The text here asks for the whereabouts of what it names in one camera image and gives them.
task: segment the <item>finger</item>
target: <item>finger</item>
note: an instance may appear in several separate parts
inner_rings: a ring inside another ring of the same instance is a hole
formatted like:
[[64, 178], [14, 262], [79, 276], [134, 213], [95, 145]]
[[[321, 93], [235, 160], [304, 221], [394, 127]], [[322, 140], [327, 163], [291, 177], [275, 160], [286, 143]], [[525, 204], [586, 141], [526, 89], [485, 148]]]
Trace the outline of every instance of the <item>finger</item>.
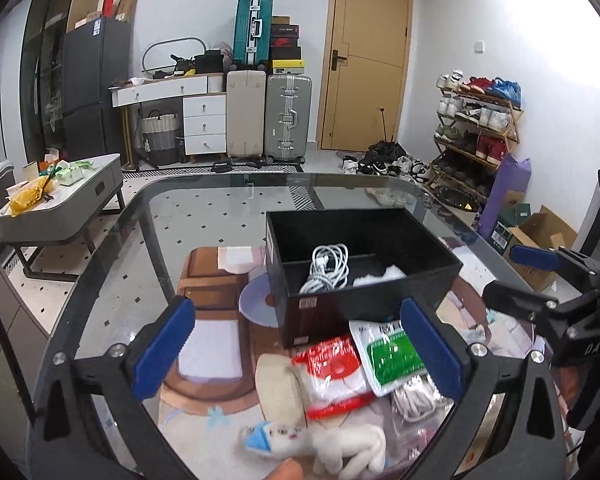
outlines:
[[302, 476], [302, 466], [292, 458], [287, 458], [265, 480], [302, 480]]

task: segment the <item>yellow plastic bag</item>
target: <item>yellow plastic bag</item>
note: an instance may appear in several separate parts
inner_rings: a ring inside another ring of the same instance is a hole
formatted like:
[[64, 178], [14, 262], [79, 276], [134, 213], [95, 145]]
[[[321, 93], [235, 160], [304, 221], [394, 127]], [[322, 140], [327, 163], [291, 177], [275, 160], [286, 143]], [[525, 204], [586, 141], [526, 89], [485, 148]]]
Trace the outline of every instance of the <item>yellow plastic bag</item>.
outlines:
[[20, 213], [36, 205], [42, 199], [43, 192], [49, 193], [53, 191], [55, 186], [56, 182], [53, 179], [49, 179], [46, 175], [39, 176], [23, 186], [19, 192], [9, 199], [11, 217], [15, 218]]

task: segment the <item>green tissue package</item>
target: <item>green tissue package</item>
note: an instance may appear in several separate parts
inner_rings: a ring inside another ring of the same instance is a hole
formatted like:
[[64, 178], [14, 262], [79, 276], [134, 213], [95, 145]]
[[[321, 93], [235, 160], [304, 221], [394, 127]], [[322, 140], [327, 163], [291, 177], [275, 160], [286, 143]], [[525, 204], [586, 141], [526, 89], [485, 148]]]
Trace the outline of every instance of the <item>green tissue package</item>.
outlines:
[[349, 321], [349, 329], [376, 396], [385, 396], [414, 375], [426, 373], [399, 320], [389, 323]]

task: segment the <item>screw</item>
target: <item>screw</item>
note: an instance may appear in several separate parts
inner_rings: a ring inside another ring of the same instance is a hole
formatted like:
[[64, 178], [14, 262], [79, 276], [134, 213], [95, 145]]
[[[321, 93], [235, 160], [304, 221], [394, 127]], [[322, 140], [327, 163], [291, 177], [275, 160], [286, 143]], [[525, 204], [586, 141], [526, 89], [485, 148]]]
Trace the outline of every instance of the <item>screw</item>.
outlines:
[[531, 360], [535, 363], [541, 364], [542, 362], [544, 362], [544, 356], [542, 355], [541, 351], [533, 350], [531, 352]]
[[57, 354], [54, 354], [54, 356], [51, 358], [51, 362], [56, 366], [61, 365], [65, 361], [66, 355], [64, 354], [64, 352], [58, 352]]
[[109, 351], [107, 351], [111, 357], [122, 357], [125, 352], [126, 346], [122, 343], [116, 343], [115, 345], [110, 346]]
[[474, 343], [471, 345], [471, 353], [476, 357], [484, 357], [487, 355], [487, 347], [482, 343]]

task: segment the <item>blue gripper pad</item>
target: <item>blue gripper pad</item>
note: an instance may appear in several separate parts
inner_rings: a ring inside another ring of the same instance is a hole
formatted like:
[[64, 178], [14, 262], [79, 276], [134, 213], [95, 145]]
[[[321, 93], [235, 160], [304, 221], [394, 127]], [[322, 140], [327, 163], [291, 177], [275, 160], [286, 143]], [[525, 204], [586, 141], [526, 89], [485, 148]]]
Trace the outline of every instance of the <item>blue gripper pad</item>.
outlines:
[[196, 323], [196, 311], [188, 298], [181, 300], [134, 366], [131, 391], [138, 402], [154, 397]]
[[412, 298], [402, 302], [400, 323], [438, 391], [458, 402], [464, 395], [460, 361]]
[[514, 245], [510, 248], [509, 258], [515, 264], [541, 270], [558, 270], [561, 266], [560, 256], [556, 251], [547, 251], [524, 245]]

